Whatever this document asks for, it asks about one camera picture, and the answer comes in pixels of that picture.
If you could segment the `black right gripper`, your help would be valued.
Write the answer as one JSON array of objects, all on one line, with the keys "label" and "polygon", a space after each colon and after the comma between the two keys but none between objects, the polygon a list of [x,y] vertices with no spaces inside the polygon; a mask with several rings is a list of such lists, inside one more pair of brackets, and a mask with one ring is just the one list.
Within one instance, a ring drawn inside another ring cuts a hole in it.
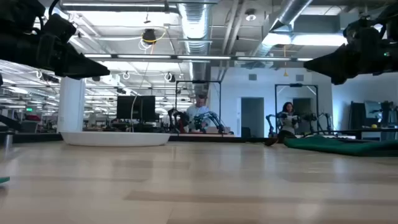
[{"label": "black right gripper", "polygon": [[303,67],[330,77],[334,85],[344,84],[349,72],[346,47],[354,59],[357,74],[397,72],[397,42],[387,39],[356,40],[343,44],[330,54],[305,62]]}]

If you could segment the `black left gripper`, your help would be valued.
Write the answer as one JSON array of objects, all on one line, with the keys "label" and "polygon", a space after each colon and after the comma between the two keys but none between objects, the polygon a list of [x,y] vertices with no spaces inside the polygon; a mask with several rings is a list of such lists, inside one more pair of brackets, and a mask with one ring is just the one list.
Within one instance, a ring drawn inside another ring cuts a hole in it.
[{"label": "black left gripper", "polygon": [[92,78],[110,74],[104,65],[83,54],[66,51],[66,42],[45,32],[1,32],[1,60],[53,71],[56,76]]}]

